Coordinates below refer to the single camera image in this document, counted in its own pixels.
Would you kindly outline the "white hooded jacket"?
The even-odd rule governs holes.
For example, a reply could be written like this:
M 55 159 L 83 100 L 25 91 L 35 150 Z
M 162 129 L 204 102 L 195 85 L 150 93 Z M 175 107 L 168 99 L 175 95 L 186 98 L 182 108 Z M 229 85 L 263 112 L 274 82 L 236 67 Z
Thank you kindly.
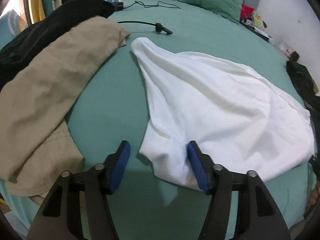
M 214 162 L 233 172 L 255 170 L 263 181 L 314 154 L 309 111 L 251 67 L 194 51 L 172 53 L 146 37 L 131 48 L 150 116 L 139 151 L 158 178 L 198 187 L 187 156 L 192 140 Z

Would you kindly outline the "black clothes pile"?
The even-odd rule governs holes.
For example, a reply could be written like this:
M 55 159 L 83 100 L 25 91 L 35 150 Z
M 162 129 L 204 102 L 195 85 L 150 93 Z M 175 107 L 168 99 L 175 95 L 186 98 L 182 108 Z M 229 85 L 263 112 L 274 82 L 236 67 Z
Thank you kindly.
M 306 66 L 296 61 L 287 61 L 286 71 L 305 107 L 319 121 L 319 96 L 314 92 L 315 84 Z

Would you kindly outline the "beige folded garment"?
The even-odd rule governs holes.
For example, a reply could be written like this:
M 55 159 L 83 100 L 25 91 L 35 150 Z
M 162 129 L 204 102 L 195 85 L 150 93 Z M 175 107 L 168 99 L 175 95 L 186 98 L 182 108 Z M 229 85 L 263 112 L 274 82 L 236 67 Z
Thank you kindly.
M 46 46 L 1 91 L 1 179 L 7 191 L 42 204 L 63 171 L 83 156 L 65 115 L 129 32 L 103 17 L 86 20 Z

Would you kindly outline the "green bed sheet mattress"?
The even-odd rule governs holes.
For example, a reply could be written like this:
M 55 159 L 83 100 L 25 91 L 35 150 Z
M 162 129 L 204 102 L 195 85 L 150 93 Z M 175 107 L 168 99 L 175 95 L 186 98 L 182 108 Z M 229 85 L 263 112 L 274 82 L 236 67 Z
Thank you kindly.
M 168 9 L 157 0 L 123 1 L 125 10 L 111 18 L 130 32 L 130 40 L 147 37 L 173 53 L 197 51 L 245 64 L 299 100 L 284 58 L 242 25 L 185 3 Z M 120 239 L 197 239 L 210 198 L 153 174 L 139 153 L 148 119 L 144 79 L 130 45 L 104 63 L 66 117 L 84 169 L 104 161 L 122 140 L 131 145 L 120 187 L 108 198 Z

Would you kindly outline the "white bedside items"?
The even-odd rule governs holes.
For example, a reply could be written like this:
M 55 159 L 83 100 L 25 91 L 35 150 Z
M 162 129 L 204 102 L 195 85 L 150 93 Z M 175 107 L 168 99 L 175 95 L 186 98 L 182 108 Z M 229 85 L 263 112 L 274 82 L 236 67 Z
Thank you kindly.
M 285 55 L 285 57 L 290 61 L 297 62 L 300 58 L 300 55 L 286 42 L 281 42 L 278 45 L 279 50 Z

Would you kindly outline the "black folded garment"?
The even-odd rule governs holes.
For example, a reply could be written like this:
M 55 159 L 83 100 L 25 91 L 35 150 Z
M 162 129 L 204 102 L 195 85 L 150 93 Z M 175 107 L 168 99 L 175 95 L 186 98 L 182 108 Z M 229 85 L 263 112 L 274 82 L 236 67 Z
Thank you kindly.
M 95 16 L 110 17 L 112 3 L 103 0 L 69 1 L 20 34 L 1 49 L 1 87 L 4 87 L 50 43 Z

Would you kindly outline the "clutter of items on bed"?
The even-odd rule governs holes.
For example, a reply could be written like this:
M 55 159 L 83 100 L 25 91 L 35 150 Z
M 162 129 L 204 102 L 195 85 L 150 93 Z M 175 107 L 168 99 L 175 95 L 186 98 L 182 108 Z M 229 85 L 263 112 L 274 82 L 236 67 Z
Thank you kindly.
M 252 33 L 256 34 L 260 38 L 265 41 L 272 40 L 272 37 L 268 35 L 265 30 L 267 28 L 266 23 L 262 20 L 261 16 L 258 15 L 255 11 L 252 12 L 249 16 L 241 20 L 241 24 L 251 31 Z

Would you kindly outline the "small red pillow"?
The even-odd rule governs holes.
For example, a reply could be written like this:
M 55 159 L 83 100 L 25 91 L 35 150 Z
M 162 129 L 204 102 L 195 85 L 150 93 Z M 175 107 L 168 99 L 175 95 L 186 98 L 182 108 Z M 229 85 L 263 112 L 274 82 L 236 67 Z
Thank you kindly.
M 254 8 L 248 7 L 248 6 L 243 4 L 241 6 L 241 11 L 240 11 L 240 20 L 246 19 L 249 16 L 251 16 L 253 11 L 254 11 Z

